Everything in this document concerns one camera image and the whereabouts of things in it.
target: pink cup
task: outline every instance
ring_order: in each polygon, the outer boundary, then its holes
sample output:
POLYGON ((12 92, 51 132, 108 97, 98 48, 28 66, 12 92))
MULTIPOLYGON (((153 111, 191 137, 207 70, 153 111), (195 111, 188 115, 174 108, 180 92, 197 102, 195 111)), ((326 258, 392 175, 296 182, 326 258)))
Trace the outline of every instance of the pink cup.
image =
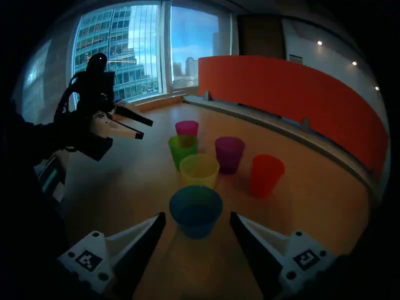
POLYGON ((234 174, 238 170, 246 144, 238 137, 223 136, 215 141, 216 159, 219 172, 234 174))
POLYGON ((196 121, 181 121, 175 124, 175 129, 178 136, 191 135, 197 137, 199 123, 196 121))

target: wooden floor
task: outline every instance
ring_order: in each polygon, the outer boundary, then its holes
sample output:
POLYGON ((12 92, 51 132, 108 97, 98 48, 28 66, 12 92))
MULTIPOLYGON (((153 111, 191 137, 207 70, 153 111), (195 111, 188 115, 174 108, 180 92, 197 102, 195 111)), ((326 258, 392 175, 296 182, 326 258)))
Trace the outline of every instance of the wooden floor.
POLYGON ((250 122, 190 104, 146 112, 153 127, 129 122, 143 140, 114 138, 100 162, 74 153, 68 163, 65 200, 68 237, 77 242, 92 230, 106 236, 159 212, 166 226, 134 299, 262 299, 246 258, 229 225, 235 211, 289 235, 306 231, 335 255, 349 253, 368 222, 366 188, 348 172, 306 146, 250 122), (175 123, 199 122, 199 152, 215 155, 214 141, 237 136, 246 143, 235 175, 218 178, 223 212, 205 239, 190 240, 169 212, 181 187, 168 139, 175 123), (248 194, 252 159, 270 154, 286 172, 264 200, 248 194))

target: skyscraper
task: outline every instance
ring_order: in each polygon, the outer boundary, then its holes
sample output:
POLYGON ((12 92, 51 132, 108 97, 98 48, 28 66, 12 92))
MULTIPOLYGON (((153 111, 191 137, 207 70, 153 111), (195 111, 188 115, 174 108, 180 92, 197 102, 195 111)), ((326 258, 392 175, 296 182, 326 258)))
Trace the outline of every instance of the skyscraper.
POLYGON ((115 72, 116 97, 130 101, 158 94, 156 60, 146 61, 149 57, 152 59, 149 54, 156 52, 156 45, 135 44, 139 37, 150 39, 153 28, 155 32, 153 14, 157 14, 156 5, 135 5, 118 9, 105 7, 102 12, 84 15, 76 37, 73 73, 83 71, 90 57, 101 52, 108 57, 106 70, 115 72), (143 49, 143 53, 135 53, 135 49, 143 49))
POLYGON ((186 59, 186 76, 194 77, 197 79, 199 75, 199 61, 193 57, 186 59))
POLYGON ((172 64, 172 69, 174 77, 182 76, 182 64, 180 62, 174 62, 172 64))

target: glass building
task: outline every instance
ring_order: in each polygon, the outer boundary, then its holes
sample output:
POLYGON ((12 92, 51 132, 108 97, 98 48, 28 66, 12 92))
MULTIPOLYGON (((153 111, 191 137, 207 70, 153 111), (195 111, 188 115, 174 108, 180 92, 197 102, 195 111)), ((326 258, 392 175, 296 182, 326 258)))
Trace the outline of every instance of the glass building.
POLYGON ((90 57, 104 53, 114 71, 114 95, 127 101, 160 93, 157 56, 158 5, 133 5, 85 14, 75 38, 72 73, 85 70, 90 57))

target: plastic cup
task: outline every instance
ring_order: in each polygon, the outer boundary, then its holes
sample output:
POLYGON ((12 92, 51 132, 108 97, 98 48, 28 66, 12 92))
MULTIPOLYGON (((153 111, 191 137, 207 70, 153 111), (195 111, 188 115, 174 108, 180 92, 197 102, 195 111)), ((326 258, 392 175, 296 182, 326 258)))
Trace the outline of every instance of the plastic cup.
POLYGON ((267 154, 255 156, 251 167, 250 194, 256 198, 269 196, 284 173, 285 165, 278 158, 267 154))
POLYGON ((178 136, 191 135, 197 137, 199 123, 196 121, 181 121, 175 124, 175 129, 178 136))
POLYGON ((212 230, 222 213, 220 195, 206 186, 187 186, 178 190, 169 202, 169 211, 183 233, 202 239, 212 230))
POLYGON ((197 137, 193 135, 176 135, 169 139, 169 149, 178 171, 179 165, 185 157, 197 153, 198 143, 197 137))
POLYGON ((180 162, 180 173, 185 186, 205 186, 216 184, 220 164, 207 154, 190 155, 180 162))
POLYGON ((223 136, 215 141, 216 159, 219 162, 219 172, 234 174, 242 160, 246 144, 238 137, 223 136))

